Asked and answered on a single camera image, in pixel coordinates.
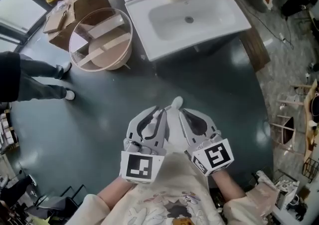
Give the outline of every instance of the cable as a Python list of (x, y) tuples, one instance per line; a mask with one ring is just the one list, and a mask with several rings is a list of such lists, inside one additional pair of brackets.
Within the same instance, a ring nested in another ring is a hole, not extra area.
[(287, 28), (288, 28), (289, 35), (290, 35), (290, 41), (288, 41), (286, 38), (280, 39), (279, 37), (277, 37), (277, 36), (264, 24), (264, 22), (262, 22), (261, 19), (259, 19), (259, 17), (257, 17), (255, 14), (253, 14), (253, 13), (247, 8), (247, 6), (246, 6), (241, 0), (238, 0), (238, 1), (242, 4), (242, 6), (245, 7), (246, 11), (248, 11), (248, 12), (249, 12), (251, 15), (253, 15), (256, 19), (258, 19), (258, 21), (259, 21), (260, 23), (262, 23), (263, 26), (264, 26), (276, 39), (280, 40), (286, 47), (288, 47), (288, 46), (284, 43), (284, 40), (285, 40), (286, 42), (288, 42), (288, 43), (290, 44), (290, 48), (291, 48), (292, 50), (294, 50), (294, 46), (293, 46), (293, 44), (291, 43), (291, 32), (290, 32), (290, 29), (289, 29), (289, 27), (288, 27), (288, 22), (287, 22), (287, 21), (286, 21), (286, 24), (287, 24)]
[(294, 46), (293, 46), (293, 44), (291, 43), (291, 32), (290, 32), (289, 25), (288, 25), (288, 19), (286, 19), (285, 21), (286, 21), (287, 29), (288, 29), (288, 32), (289, 32), (289, 40), (287, 40), (286, 38), (284, 38), (283, 41), (286, 40), (286, 41), (290, 44), (290, 48), (291, 48), (292, 50), (294, 50)]

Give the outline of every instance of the forearm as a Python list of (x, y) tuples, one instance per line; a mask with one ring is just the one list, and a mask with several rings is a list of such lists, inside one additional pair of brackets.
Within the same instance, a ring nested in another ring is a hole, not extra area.
[(97, 196), (99, 196), (111, 210), (133, 185), (134, 184), (125, 181), (122, 177), (117, 177), (102, 189)]
[(230, 177), (226, 170), (221, 170), (212, 174), (212, 178), (217, 184), (226, 202), (246, 196), (245, 192)]

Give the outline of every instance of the sink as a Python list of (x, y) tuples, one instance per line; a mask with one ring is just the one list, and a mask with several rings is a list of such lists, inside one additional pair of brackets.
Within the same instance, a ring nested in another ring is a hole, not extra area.
[(251, 27), (234, 0), (133, 0), (126, 7), (150, 61)]

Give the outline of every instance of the white sneaker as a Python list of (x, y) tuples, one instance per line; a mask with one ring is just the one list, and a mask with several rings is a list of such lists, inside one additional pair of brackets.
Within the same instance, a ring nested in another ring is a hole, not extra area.
[(64, 97), (66, 100), (73, 100), (75, 98), (75, 93), (71, 90), (66, 91), (66, 96)]
[(67, 63), (65, 63), (65, 64), (63, 64), (62, 65), (62, 67), (63, 67), (63, 73), (66, 73), (66, 72), (68, 72), (69, 70), (70, 70), (70, 68), (71, 68), (71, 63), (70, 62), (67, 62)]
[(29, 175), (30, 176), (30, 178), (31, 178), (31, 180), (32, 180), (32, 184), (36, 187), (36, 186), (38, 186), (38, 183), (36, 183), (36, 181), (35, 181), (35, 179), (31, 176), (31, 175)]

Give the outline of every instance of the cartoon print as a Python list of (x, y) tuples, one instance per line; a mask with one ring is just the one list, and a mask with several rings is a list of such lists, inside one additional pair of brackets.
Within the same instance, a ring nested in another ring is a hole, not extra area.
[(167, 217), (169, 218), (178, 218), (180, 215), (183, 217), (191, 218), (191, 214), (187, 211), (186, 206), (187, 205), (183, 205), (180, 200), (177, 200), (175, 203), (168, 201), (168, 204), (164, 205), (164, 207), (169, 212), (169, 214), (167, 215)]
[(200, 199), (193, 192), (185, 192), (185, 191), (183, 191), (182, 194), (185, 196), (184, 200), (186, 202), (189, 202), (189, 203), (192, 203), (192, 204), (197, 204), (198, 201), (200, 201)]
[(200, 198), (193, 192), (181, 192), (181, 194), (172, 195), (162, 191), (138, 203), (138, 205), (154, 203), (160, 206), (156, 206), (153, 209), (141, 206), (140, 210), (138, 206), (137, 208), (131, 208), (129, 210), (130, 214), (126, 217), (125, 224), (208, 225), (210, 222), (200, 209), (199, 202)]
[(139, 212), (135, 208), (129, 211), (130, 215), (126, 217), (125, 221), (128, 225), (159, 225), (166, 219), (166, 216), (163, 215), (164, 208), (154, 208), (148, 214), (146, 208), (142, 208)]

